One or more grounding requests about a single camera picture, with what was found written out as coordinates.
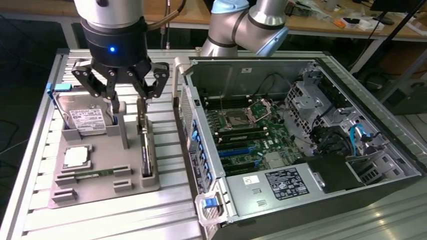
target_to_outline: hard drive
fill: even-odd
[[[111,102],[86,90],[57,92],[55,101],[68,129],[78,129],[82,136],[104,134],[115,124]]]

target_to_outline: white label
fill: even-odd
[[[243,177],[244,185],[256,184],[260,182],[259,176],[244,176]]]
[[[106,122],[102,110],[84,109],[70,111],[75,127],[80,132],[106,130]]]
[[[242,68],[243,74],[250,74],[252,72],[252,68]]]

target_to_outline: hard drive label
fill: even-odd
[[[288,168],[266,173],[275,198],[282,201],[310,194],[296,168]]]
[[[80,132],[106,130],[102,109],[70,110],[75,127]]]

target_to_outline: blue cable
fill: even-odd
[[[260,162],[263,160],[263,157],[259,158],[259,160],[256,160],[254,163],[255,163],[255,168],[258,168],[260,166]]]
[[[356,156],[356,140],[355,140],[355,130],[356,128],[360,130],[362,135],[367,135],[368,137],[371,136],[371,134],[368,134],[363,128],[363,125],[360,123],[355,124],[351,126],[350,128],[350,141],[351,141],[351,145],[352,145],[352,155]]]

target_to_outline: green circuit board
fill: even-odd
[[[266,129],[263,134],[258,134],[255,139],[244,138],[243,134],[235,137],[232,143],[222,144],[216,141],[216,149],[227,176],[235,176],[256,171],[268,170],[290,166],[296,159],[303,157],[299,148],[291,140],[291,135],[283,124],[282,116],[278,114],[275,106],[270,105],[271,113],[267,113],[267,107],[262,102],[254,104],[251,115],[258,120],[251,121],[248,117],[248,108],[231,108],[222,110],[207,110],[206,115],[210,123],[212,136],[218,139],[218,134],[223,135],[230,131]],[[239,150],[248,150],[250,153],[224,156],[222,153]]]

